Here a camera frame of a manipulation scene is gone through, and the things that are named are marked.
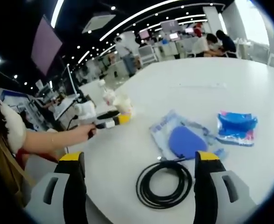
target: white cup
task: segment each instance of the white cup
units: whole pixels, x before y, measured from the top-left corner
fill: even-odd
[[[113,106],[121,114],[129,114],[132,113],[133,107],[131,104],[131,99],[127,95],[119,95],[113,101]]]

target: blue oval pad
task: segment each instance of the blue oval pad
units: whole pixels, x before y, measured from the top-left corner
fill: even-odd
[[[206,151],[207,145],[203,139],[185,126],[173,129],[169,138],[169,148],[178,158],[191,160],[196,151]]]

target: black coiled cable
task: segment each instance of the black coiled cable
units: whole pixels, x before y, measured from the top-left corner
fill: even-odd
[[[150,180],[157,171],[164,168],[175,171],[179,182],[176,190],[171,195],[158,196],[151,191]],[[161,161],[146,167],[140,173],[136,183],[136,193],[138,199],[145,206],[152,209],[168,209],[182,202],[189,194],[191,187],[192,176],[186,167],[179,164],[177,161]]]

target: white round table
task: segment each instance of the white round table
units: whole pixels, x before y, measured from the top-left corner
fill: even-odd
[[[258,117],[255,146],[223,145],[226,170],[234,171],[262,203],[274,187],[274,68],[232,58],[189,58],[154,63],[117,89],[136,110],[130,123],[101,130],[87,143],[73,147],[85,152],[87,194],[115,224],[191,224],[195,215],[193,188],[179,205],[153,210],[139,202],[136,179],[160,152],[149,127],[169,110],[217,132],[220,110],[253,113]],[[101,104],[98,110],[108,109]],[[194,175],[194,160],[187,166]],[[177,180],[156,175],[157,194],[173,191]]]

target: computer monitor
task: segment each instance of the computer monitor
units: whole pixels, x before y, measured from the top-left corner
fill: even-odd
[[[172,41],[180,40],[180,37],[179,37],[178,33],[169,34],[169,37]]]
[[[146,38],[150,37],[148,30],[143,30],[143,31],[139,32],[139,35],[140,35],[141,39],[146,39]]]
[[[182,30],[182,28],[179,26],[176,20],[161,22],[161,27],[165,33],[173,33]]]
[[[187,34],[192,34],[194,32],[194,28],[186,28],[184,31]]]
[[[48,21],[42,17],[34,38],[31,58],[45,76],[61,46],[61,40]]]

